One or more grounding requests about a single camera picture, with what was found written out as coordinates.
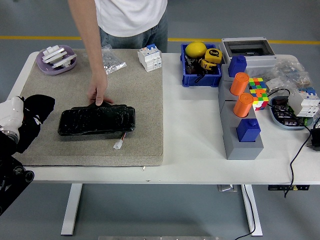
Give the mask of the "person's right hand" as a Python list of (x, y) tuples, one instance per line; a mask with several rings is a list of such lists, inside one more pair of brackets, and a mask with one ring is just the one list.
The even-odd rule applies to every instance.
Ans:
[(92, 73), (87, 96), (91, 103), (100, 106), (103, 102), (113, 104), (114, 101), (105, 95), (108, 87), (108, 77), (104, 69)]

